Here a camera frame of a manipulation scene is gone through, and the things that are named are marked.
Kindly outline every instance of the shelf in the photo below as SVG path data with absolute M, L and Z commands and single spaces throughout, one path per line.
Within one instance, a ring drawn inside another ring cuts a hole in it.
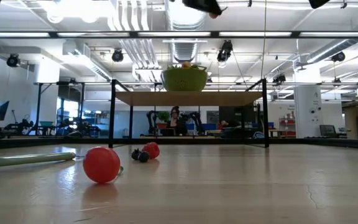
M 262 97 L 261 92 L 117 92 L 116 98 L 131 106 L 245 106 Z

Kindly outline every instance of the wooden floor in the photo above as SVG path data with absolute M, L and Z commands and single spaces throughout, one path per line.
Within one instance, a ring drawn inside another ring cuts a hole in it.
M 1 149 L 84 155 L 91 146 Z M 358 149 L 307 145 L 160 146 L 94 185 L 76 161 L 0 167 L 0 223 L 357 223 Z

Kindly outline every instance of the green bowl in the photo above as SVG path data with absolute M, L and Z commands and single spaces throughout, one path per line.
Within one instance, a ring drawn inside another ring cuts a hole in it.
M 206 85 L 206 67 L 171 68 L 161 74 L 162 83 L 167 91 L 201 91 Z

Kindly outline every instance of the potted plant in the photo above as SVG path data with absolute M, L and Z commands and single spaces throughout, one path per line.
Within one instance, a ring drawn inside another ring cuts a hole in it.
M 157 123 L 158 128 L 166 128 L 169 120 L 169 112 L 168 111 L 160 111 L 157 115 L 158 119 L 163 123 Z

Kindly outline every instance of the person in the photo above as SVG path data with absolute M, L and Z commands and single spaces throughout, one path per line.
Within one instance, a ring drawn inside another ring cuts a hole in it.
M 171 120 L 168 121 L 167 128 L 174 128 L 177 136 L 184 136 L 187 134 L 186 123 L 179 119 L 179 113 L 179 106 L 171 109 Z
M 240 126 L 240 123 L 234 120 L 226 121 L 223 119 L 219 123 L 221 124 L 222 128 L 235 128 L 237 126 Z

